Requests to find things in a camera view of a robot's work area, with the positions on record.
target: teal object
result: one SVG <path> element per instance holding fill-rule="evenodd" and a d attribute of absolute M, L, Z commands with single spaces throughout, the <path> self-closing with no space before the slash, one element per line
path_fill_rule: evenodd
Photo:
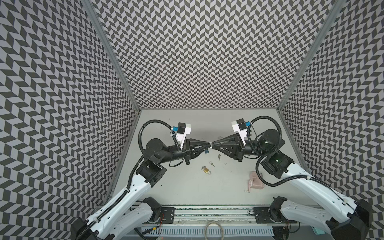
<path fill-rule="evenodd" d="M 325 234 L 325 232 L 321 229 L 318 229 L 318 228 L 315 228 L 315 227 L 312 227 L 312 230 L 313 232 L 316 234 L 316 235 L 322 235 L 322 234 Z"/>

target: brass padlock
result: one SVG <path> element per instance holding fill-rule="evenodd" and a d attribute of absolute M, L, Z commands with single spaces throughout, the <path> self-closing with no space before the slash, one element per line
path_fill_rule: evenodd
<path fill-rule="evenodd" d="M 201 169 L 202 169 L 206 174 L 209 174 L 209 175 L 212 174 L 212 172 L 211 172 L 207 167 L 205 167 L 205 166 L 203 166 Z"/>

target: geometric wallpaper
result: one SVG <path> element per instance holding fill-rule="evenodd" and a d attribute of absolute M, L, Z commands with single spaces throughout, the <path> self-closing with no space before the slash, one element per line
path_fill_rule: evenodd
<path fill-rule="evenodd" d="M 92 2 L 140 108 L 271 108 L 334 0 Z"/>
<path fill-rule="evenodd" d="M 347 1 L 282 113 L 312 173 L 373 205 L 384 239 L 384 1 Z"/>
<path fill-rule="evenodd" d="M 78 0 L 0 1 L 0 235 L 68 239 L 135 112 Z"/>

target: white table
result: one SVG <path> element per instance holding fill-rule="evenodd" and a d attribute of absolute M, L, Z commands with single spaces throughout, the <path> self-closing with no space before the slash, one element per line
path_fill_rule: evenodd
<path fill-rule="evenodd" d="M 285 145 L 281 151 L 298 163 L 295 152 L 288 140 L 287 134 L 274 109 L 255 110 L 143 110 L 137 124 L 128 154 L 124 161 L 121 174 L 116 183 L 114 194 L 119 192 L 128 182 L 129 174 L 141 157 L 141 151 L 137 143 L 137 135 L 140 127 L 152 119 L 165 121 L 171 126 L 177 126 L 178 122 L 189 123 L 192 131 L 187 138 L 203 141 L 215 141 L 222 137 L 234 134 L 231 122 L 243 118 L 251 121 L 257 116 L 273 117 L 282 128 Z M 254 125 L 258 134 L 271 128 L 275 129 L 272 122 L 259 120 Z M 173 145 L 169 130 L 165 126 L 152 123 L 148 125 L 143 134 L 142 142 L 145 148 L 152 138 L 159 138 L 167 146 Z M 245 192 L 249 174 L 255 171 L 256 160 L 243 159 L 243 162 L 233 160 L 217 150 L 209 149 L 209 153 L 202 153 L 196 159 L 178 167 L 171 168 L 168 163 L 163 164 L 167 169 L 162 179 L 143 198 L 152 196 L 162 205 L 269 205 L 273 197 L 282 196 L 292 201 L 305 205 L 317 205 L 304 193 L 300 192 L 289 183 L 278 187 L 265 186 L 263 189 L 251 189 Z M 201 169 L 206 166 L 212 172 L 208 175 Z M 268 174 L 260 165 L 260 172 L 269 182 L 278 180 Z"/>

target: patterned wall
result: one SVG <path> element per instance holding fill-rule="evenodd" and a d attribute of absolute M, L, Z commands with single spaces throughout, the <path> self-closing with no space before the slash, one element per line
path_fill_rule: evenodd
<path fill-rule="evenodd" d="M 263 108 L 334 0 L 92 1 L 140 108 Z"/>
<path fill-rule="evenodd" d="M 0 33 L 0 235 L 68 239 L 134 112 L 78 1 L 0 1 Z"/>
<path fill-rule="evenodd" d="M 369 236 L 383 237 L 383 0 L 351 0 L 339 14 L 283 114 L 316 176 L 368 199 Z"/>

